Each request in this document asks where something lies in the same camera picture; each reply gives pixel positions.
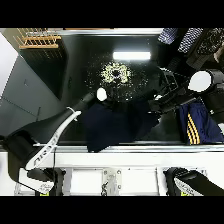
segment white round joint cover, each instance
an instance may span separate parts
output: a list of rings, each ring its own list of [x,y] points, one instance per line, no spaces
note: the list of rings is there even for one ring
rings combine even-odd
[[[97,90],[96,96],[99,101],[104,101],[107,99],[107,92],[104,88],[99,88]]]
[[[206,71],[199,71],[191,77],[188,89],[200,93],[208,89],[211,83],[211,75]]]

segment white circular cap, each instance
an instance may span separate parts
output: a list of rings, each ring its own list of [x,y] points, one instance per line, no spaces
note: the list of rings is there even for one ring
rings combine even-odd
[[[206,71],[199,71],[191,77],[188,89],[200,93],[208,89],[211,83],[211,75]]]
[[[96,96],[99,101],[104,101],[107,99],[107,92],[104,88],[99,88],[96,92]]]

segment yellow stripe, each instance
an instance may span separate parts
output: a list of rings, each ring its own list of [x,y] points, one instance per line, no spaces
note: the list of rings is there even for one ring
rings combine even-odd
[[[194,144],[197,144],[197,143],[196,143],[196,139],[195,139],[195,135],[194,135],[194,131],[193,131],[192,127],[191,127],[190,122],[188,121],[187,124],[188,124],[188,128],[189,128],[190,131],[191,131],[191,135],[192,135],[192,137],[193,137]]]
[[[188,114],[188,118],[189,118],[189,120],[190,120],[190,122],[191,122],[191,125],[192,125],[192,127],[193,127],[193,129],[194,129],[194,132],[195,132],[195,134],[196,134],[197,144],[200,144],[200,137],[199,137],[199,134],[198,134],[198,130],[197,130],[197,128],[196,128],[196,126],[195,126],[195,124],[194,124],[194,121],[192,120],[190,114]]]
[[[192,138],[188,129],[187,129],[187,135],[188,135],[188,138],[190,139],[190,144],[192,145]]]

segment navy blue garment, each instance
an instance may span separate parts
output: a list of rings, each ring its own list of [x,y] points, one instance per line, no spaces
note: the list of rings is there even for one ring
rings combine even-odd
[[[196,101],[179,108],[184,138],[188,144],[224,142],[224,136],[217,123],[210,117],[205,105]]]
[[[88,151],[99,152],[108,146],[144,137],[159,123],[160,118],[148,111],[146,102],[128,103],[125,110],[110,109],[95,103],[83,114]]]

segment metal bracket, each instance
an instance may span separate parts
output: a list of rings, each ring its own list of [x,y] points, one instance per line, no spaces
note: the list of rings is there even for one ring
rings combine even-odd
[[[118,196],[122,188],[121,169],[103,169],[103,185],[106,186],[107,196]]]

